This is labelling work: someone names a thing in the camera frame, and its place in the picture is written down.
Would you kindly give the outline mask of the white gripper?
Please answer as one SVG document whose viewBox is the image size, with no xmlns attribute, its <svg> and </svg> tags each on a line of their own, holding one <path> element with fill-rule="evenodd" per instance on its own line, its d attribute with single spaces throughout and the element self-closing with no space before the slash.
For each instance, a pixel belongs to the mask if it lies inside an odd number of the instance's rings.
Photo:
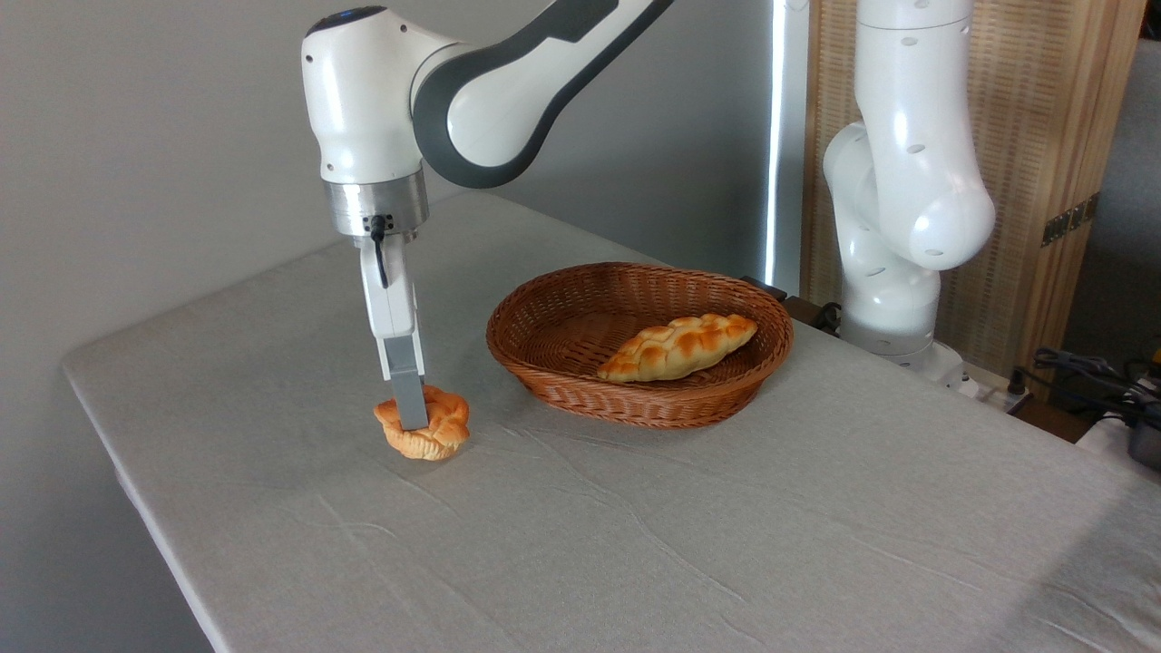
<svg viewBox="0 0 1161 653">
<path fill-rule="evenodd" d="M 388 235 L 380 241 L 359 241 L 366 313 L 378 338 L 383 376 L 391 385 L 395 408 L 403 430 L 430 425 L 424 401 L 424 360 L 417 331 L 414 286 L 408 273 L 404 237 Z"/>
</svg>

